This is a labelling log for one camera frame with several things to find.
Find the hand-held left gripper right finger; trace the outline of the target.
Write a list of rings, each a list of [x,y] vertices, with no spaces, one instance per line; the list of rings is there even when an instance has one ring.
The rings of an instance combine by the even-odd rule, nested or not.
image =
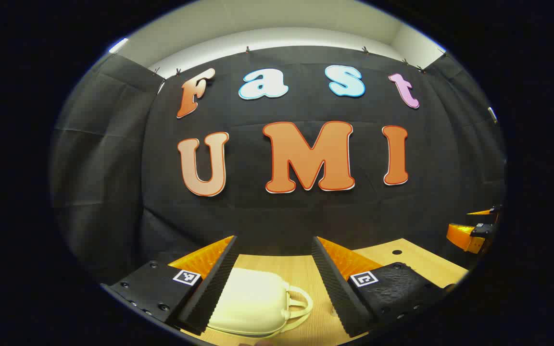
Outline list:
[[[454,263],[406,239],[350,250],[315,236],[311,254],[349,337],[402,328],[455,285]]]

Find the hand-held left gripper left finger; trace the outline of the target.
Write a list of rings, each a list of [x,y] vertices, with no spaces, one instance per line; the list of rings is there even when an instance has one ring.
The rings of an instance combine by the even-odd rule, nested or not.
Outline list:
[[[153,259],[101,288],[152,324],[200,335],[239,256],[230,236],[175,261]]]

